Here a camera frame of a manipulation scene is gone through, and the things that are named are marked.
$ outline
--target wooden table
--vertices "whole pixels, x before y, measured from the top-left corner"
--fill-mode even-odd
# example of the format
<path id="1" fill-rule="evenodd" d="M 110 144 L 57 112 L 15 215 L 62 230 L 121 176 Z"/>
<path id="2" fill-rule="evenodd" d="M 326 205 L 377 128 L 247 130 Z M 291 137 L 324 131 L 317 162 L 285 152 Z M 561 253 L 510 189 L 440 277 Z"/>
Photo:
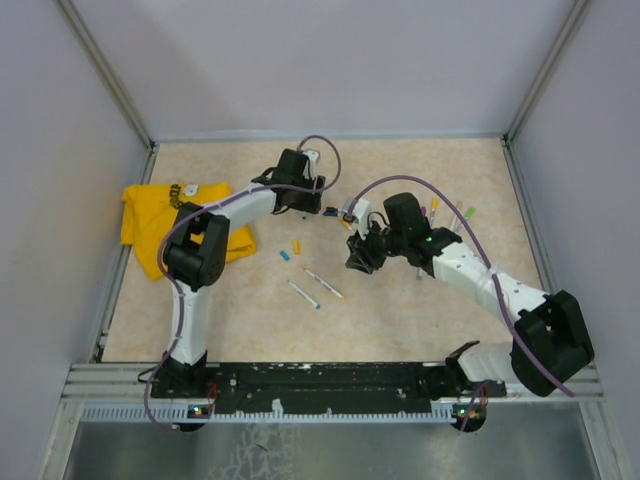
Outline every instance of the wooden table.
<path id="1" fill-rule="evenodd" d="M 294 141 L 218 142 L 162 145 L 151 183 L 229 182 L 235 190 L 275 166 Z M 350 140 L 337 145 L 343 156 L 338 184 L 323 206 L 341 206 L 381 177 L 424 178 L 477 209 L 471 221 L 488 255 L 503 270 L 539 286 L 531 248 L 498 139 Z M 320 173 L 335 173 L 329 148 Z M 395 193 L 410 191 L 428 205 L 432 194 L 417 184 L 389 182 L 366 198 L 375 209 Z M 442 202 L 436 225 L 449 226 Z M 349 232 L 332 217 L 299 212 L 263 217 L 251 225 L 258 252 L 228 264 L 211 293 L 207 345 L 211 361 L 432 361 L 469 340 L 503 341 L 509 334 L 473 300 L 429 276 L 416 279 L 405 259 L 388 259 L 373 275 L 348 270 Z M 301 254 L 294 255 L 298 239 Z M 289 252 L 285 262 L 280 250 Z M 341 300 L 304 273 L 307 267 L 345 295 Z M 295 281 L 322 305 L 320 310 L 288 284 Z M 149 281 L 134 255 L 110 328 L 104 361 L 152 361 L 166 349 L 171 323 L 169 283 Z"/>

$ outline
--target small yellow object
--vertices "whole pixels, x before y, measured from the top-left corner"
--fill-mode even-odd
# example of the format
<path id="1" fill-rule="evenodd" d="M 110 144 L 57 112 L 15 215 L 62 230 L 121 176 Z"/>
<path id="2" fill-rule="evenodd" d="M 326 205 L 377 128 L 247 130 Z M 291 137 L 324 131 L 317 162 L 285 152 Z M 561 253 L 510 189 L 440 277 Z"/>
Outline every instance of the small yellow object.
<path id="1" fill-rule="evenodd" d="M 150 280 L 162 278 L 156 263 L 160 242 L 171 230 L 178 209 L 183 203 L 196 205 L 222 200 L 231 195 L 228 183 L 218 185 L 174 184 L 133 185 L 122 194 L 124 216 L 120 243 L 132 245 L 136 258 Z M 193 238 L 201 242 L 202 236 Z M 253 255 L 256 242 L 249 227 L 239 228 L 229 235 L 226 262 Z"/>

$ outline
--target gray wall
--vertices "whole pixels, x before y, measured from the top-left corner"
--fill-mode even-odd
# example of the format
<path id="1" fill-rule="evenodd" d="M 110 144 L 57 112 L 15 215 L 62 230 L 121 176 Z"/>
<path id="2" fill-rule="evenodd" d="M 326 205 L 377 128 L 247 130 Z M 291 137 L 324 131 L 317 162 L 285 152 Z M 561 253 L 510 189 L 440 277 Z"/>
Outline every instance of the gray wall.
<path id="1" fill-rule="evenodd" d="M 158 140 L 503 133 L 571 0 L 75 0 Z"/>
<path id="2" fill-rule="evenodd" d="M 144 151 L 52 1 L 0 8 L 0 478 L 35 476 Z"/>
<path id="3" fill-rule="evenodd" d="M 558 283 L 581 301 L 640 477 L 640 3 L 592 2 L 516 140 Z"/>

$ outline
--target gray floor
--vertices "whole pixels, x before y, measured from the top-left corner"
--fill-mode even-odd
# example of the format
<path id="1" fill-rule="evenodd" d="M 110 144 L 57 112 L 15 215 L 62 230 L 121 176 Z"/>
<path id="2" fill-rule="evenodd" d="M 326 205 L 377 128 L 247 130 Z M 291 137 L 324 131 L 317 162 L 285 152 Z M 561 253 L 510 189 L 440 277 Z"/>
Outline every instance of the gray floor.
<path id="1" fill-rule="evenodd" d="M 68 479 L 599 478 L 577 405 L 494 405 L 485 426 L 80 425 Z"/>

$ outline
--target yellow towel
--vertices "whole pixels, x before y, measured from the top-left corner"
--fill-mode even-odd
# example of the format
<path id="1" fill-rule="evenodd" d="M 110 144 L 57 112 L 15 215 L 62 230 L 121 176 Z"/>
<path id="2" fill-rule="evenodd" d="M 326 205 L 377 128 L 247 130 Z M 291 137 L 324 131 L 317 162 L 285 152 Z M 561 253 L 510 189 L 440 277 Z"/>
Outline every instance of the yellow towel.
<path id="1" fill-rule="evenodd" d="M 156 255 L 160 242 L 176 219 L 183 203 L 196 205 L 215 202 L 231 195 L 227 183 L 219 185 L 133 185 L 122 194 L 124 217 L 120 242 L 133 245 L 136 258 L 151 280 L 162 277 Z M 226 261 L 253 255 L 256 242 L 249 227 L 242 227 L 229 235 Z"/>

